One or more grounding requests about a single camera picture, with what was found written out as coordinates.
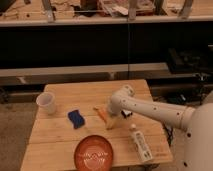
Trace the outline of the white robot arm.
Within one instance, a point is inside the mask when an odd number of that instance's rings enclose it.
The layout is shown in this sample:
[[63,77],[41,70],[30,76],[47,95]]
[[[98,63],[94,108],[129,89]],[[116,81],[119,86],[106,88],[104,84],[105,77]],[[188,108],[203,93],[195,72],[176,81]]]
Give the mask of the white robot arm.
[[213,171],[213,90],[198,107],[134,98],[134,89],[124,85],[108,101],[111,117],[131,111],[180,129],[185,133],[183,171]]

